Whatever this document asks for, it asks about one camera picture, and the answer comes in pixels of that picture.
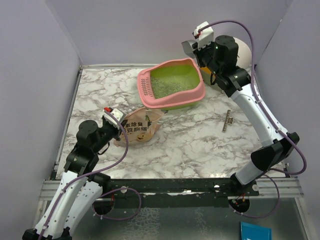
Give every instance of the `gray floor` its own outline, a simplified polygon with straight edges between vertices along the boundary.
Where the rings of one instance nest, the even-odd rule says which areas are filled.
[[[262,215],[274,199],[251,201],[248,213]],[[124,217],[133,209],[114,209],[110,215]],[[278,211],[263,219],[241,217],[229,208],[144,208],[127,221],[100,220],[89,210],[79,223],[73,240],[240,240],[240,221],[272,229],[273,240],[307,240],[294,199],[282,199]]]

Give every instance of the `slotted grille on litter box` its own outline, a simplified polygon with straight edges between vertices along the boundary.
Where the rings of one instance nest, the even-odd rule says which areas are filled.
[[[152,91],[150,78],[141,79],[141,88],[142,88],[143,95],[150,96],[150,97],[154,96],[154,93]]]

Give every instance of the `marble surface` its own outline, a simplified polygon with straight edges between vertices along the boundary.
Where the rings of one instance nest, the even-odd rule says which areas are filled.
[[[125,113],[143,107],[137,89],[137,75],[142,69],[83,70],[57,179],[61,178],[82,121],[92,119],[101,126],[104,107],[119,108]],[[223,133],[229,109],[233,124]],[[150,141],[131,146],[123,162],[104,173],[118,179],[223,178],[243,167],[250,160],[250,154],[261,147],[258,135],[241,109],[223,93],[207,85],[206,96],[199,104],[171,110],[159,123],[161,128]],[[109,150],[99,156],[95,170],[113,164],[124,150],[111,143]],[[277,172],[270,175],[283,176]]]

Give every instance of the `metal frame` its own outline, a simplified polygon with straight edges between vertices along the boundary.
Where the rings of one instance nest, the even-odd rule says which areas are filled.
[[[76,95],[78,92],[78,87],[81,79],[81,75],[83,72],[83,69],[102,69],[102,68],[121,68],[121,67],[136,67],[136,68],[145,68],[145,67],[152,67],[156,64],[97,64],[97,65],[83,65],[79,67],[79,72],[76,79],[76,85],[75,90],[72,96],[70,108],[67,115],[66,124],[63,130],[63,137],[61,139],[61,143],[59,146],[59,151],[55,160],[54,164],[54,170],[53,172],[56,173],[58,170],[58,165],[60,162],[60,157],[62,154],[66,133],[68,130],[70,117],[72,114],[72,110],[75,104]],[[55,174],[51,175],[50,179],[55,179]],[[304,230],[306,232],[307,238],[309,240],[317,240],[317,233],[315,230],[315,227],[313,225],[313,222],[311,220],[310,215],[308,214],[308,210],[306,207],[304,194],[302,191],[302,188],[300,186],[299,180],[297,177],[290,178],[290,177],[274,177],[273,178],[276,182],[276,184],[279,187],[280,191],[280,197],[281,198],[294,198],[296,201],[296,205],[301,217],[301,221],[303,223]],[[52,200],[53,195],[55,194],[58,185],[59,180],[45,180],[40,192],[39,202],[33,222],[33,226],[38,223],[38,221],[43,216],[46,207],[48,206],[48,202]],[[256,181],[258,187],[259,187],[259,195],[258,196],[246,196],[245,198],[249,199],[275,199],[277,198],[277,191],[274,186],[274,184],[268,179],[268,178],[260,178]],[[237,196],[229,196],[228,199],[232,199]],[[98,198],[96,200],[97,202],[105,201],[105,199]]]

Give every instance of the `cable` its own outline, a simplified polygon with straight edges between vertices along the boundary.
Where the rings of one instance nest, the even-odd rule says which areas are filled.
[[[233,209],[233,212],[234,212],[234,213],[236,213],[236,214],[238,214],[238,215],[241,215],[241,216],[244,216],[244,217],[247,217],[247,218],[251,218],[251,219],[263,219],[263,218],[267,218],[267,217],[271,216],[272,214],[274,214],[274,213],[278,210],[278,208],[279,208],[279,206],[280,206],[280,192],[279,192],[279,187],[278,187],[278,185],[276,184],[276,182],[275,182],[271,177],[269,177],[268,175],[264,175],[264,176],[266,176],[268,179],[270,179],[270,180],[273,182],[274,186],[275,186],[276,193],[277,193],[277,195],[278,195],[278,198],[277,198],[277,202],[276,202],[275,207],[274,207],[269,213],[267,213],[267,214],[265,214],[265,215],[262,215],[262,216],[252,216],[252,215],[245,214],[245,213],[243,213],[243,212],[238,212],[238,211],[236,211],[236,210],[229,204],[229,207]]]
[[[108,169],[111,169],[111,168],[113,168],[114,166],[116,166],[116,165],[118,165],[119,163],[121,163],[122,160],[126,157],[126,155],[127,155],[127,153],[128,153],[128,149],[129,149],[128,135],[127,135],[124,127],[121,125],[121,123],[120,123],[111,113],[109,113],[109,112],[105,112],[105,113],[106,113],[109,117],[111,117],[111,118],[116,122],[116,124],[118,124],[118,126],[119,126],[120,129],[121,129],[121,131],[123,132],[123,135],[124,135],[124,138],[125,138],[125,151],[124,151],[122,157],[121,157],[118,161],[116,161],[115,163],[111,164],[110,166],[107,166],[107,167],[105,167],[105,168],[102,168],[102,169],[99,169],[99,170],[96,170],[96,171],[88,172],[88,173],[86,173],[86,174],[83,174],[83,175],[78,176],[78,177],[76,177],[75,179],[71,180],[71,181],[61,190],[61,193],[60,193],[60,194],[58,195],[58,197],[56,198],[56,200],[55,200],[55,202],[54,202],[54,204],[53,204],[53,206],[52,206],[52,209],[51,209],[48,217],[46,218],[46,221],[45,221],[44,224],[43,224],[43,227],[44,227],[45,229],[42,229],[42,230],[41,230],[41,232],[40,232],[40,234],[39,234],[39,237],[38,237],[38,240],[42,240],[42,237],[43,237],[43,235],[44,235],[44,233],[45,233],[46,227],[48,226],[48,223],[49,223],[49,221],[50,221],[50,219],[51,219],[51,217],[52,217],[55,209],[57,208],[58,203],[59,203],[61,197],[62,197],[63,194],[66,192],[66,190],[68,189],[68,187],[70,187],[70,185],[72,185],[74,182],[76,182],[76,181],[78,181],[79,179],[82,179],[82,178],[84,178],[84,177],[88,177],[88,176],[91,176],[91,175],[94,175],[94,174],[97,174],[97,173],[106,171],[106,170],[108,170]]]
[[[307,160],[306,160],[305,155],[298,148],[298,146],[287,136],[287,134],[285,134],[283,131],[281,131],[281,129],[277,126],[277,124],[274,122],[274,120],[272,119],[272,117],[269,115],[268,111],[266,110],[266,108],[262,104],[262,99],[259,99],[259,96],[258,96],[258,94],[256,92],[256,89],[255,89],[255,65],[254,65],[254,62],[255,62],[254,61],[255,45],[254,45],[254,39],[253,39],[249,29],[245,25],[243,25],[241,22],[238,22],[238,21],[235,21],[235,20],[222,20],[222,21],[216,21],[216,22],[210,23],[210,24],[200,28],[198,30],[198,33],[200,33],[201,31],[203,31],[203,30],[205,30],[205,29],[207,29],[209,27],[212,27],[212,26],[217,25],[217,24],[223,24],[223,23],[235,23],[235,24],[238,24],[241,27],[243,27],[246,30],[246,32],[248,33],[249,38],[250,38],[250,42],[251,42],[251,48],[252,48],[252,60],[251,60],[251,68],[252,68],[252,70],[251,70],[251,83],[250,83],[250,85],[251,85],[251,89],[252,89],[254,98],[255,98],[257,104],[259,105],[259,107],[262,109],[262,111],[265,114],[265,116],[268,118],[270,123],[276,129],[276,131],[278,133],[280,133],[280,135],[283,136],[294,147],[294,149],[298,152],[298,154],[301,156],[302,161],[303,161],[302,169],[300,171],[297,171],[297,172],[283,171],[283,170],[279,170],[279,169],[276,169],[276,168],[270,168],[269,170],[273,170],[273,171],[280,172],[280,173],[283,173],[283,174],[288,174],[288,175],[299,175],[299,174],[304,173],[306,171],[306,169],[307,169]]]
[[[104,218],[104,219],[109,219],[109,220],[115,220],[115,221],[124,221],[124,220],[129,220],[129,219],[132,219],[133,217],[135,217],[141,210],[141,205],[142,205],[142,200],[141,200],[141,196],[139,194],[139,192],[133,188],[130,188],[130,187],[121,187],[121,188],[117,188],[117,189],[114,189],[112,191],[108,191],[107,193],[104,193],[100,196],[100,198],[104,197],[104,196],[107,196],[109,194],[112,194],[114,192],[117,192],[117,191],[120,191],[120,190],[131,190],[133,191],[135,194],[138,195],[138,198],[139,198],[139,207],[137,209],[137,211],[132,214],[131,216],[127,216],[127,217],[122,217],[122,218],[116,218],[116,217],[111,217],[111,216],[105,216],[105,215],[99,215],[98,213],[96,213],[95,209],[94,209],[94,205],[92,205],[92,210],[94,211],[94,216],[98,216],[100,217],[101,219]]]

